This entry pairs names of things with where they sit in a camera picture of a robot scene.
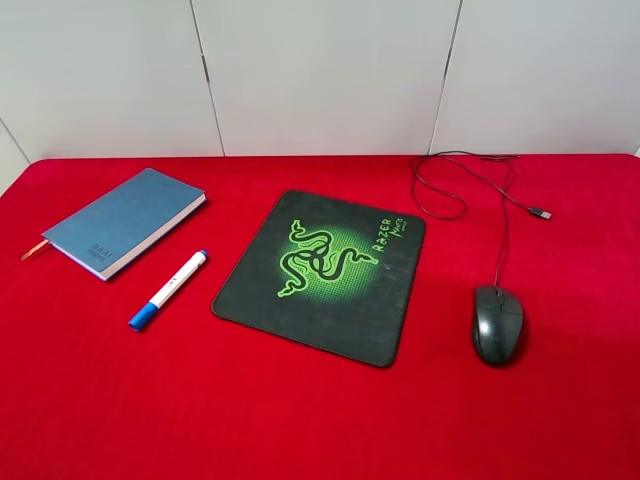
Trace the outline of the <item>blue hardcover notebook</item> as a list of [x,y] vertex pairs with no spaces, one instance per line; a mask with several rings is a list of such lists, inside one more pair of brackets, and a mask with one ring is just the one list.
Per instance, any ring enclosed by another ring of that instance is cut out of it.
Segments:
[[42,237],[107,281],[205,201],[203,190],[146,168],[46,230]]

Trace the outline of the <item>red velvet tablecloth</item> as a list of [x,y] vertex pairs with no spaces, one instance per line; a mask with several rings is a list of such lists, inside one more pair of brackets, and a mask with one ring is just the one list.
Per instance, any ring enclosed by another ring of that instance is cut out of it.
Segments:
[[[639,161],[516,162],[504,284],[526,347],[493,369],[470,342],[498,195],[443,161],[469,213],[430,221],[397,359],[372,368],[214,317],[211,302],[280,195],[415,211],[402,157],[41,160],[1,197],[5,479],[635,479]],[[144,168],[209,202],[104,283],[43,231]],[[199,250],[206,262],[139,332],[129,320]]]

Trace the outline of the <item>black wired computer mouse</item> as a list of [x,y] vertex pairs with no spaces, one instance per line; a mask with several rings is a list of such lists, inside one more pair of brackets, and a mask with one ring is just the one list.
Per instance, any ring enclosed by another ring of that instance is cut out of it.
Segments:
[[519,347],[523,324],[523,308],[513,293],[497,286],[474,290],[471,339],[482,362],[496,367],[507,365]]

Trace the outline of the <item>white marker blue cap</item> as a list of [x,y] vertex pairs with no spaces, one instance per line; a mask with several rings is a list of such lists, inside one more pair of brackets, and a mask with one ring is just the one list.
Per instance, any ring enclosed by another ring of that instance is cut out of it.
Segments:
[[205,250],[197,251],[129,320],[128,325],[136,332],[142,331],[163,305],[206,262],[207,258],[208,254]]

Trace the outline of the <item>black green Razer mousepad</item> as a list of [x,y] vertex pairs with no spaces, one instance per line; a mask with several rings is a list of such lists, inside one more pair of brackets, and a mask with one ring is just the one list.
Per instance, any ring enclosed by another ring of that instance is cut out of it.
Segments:
[[289,190],[211,304],[217,317],[388,368],[426,234],[423,219]]

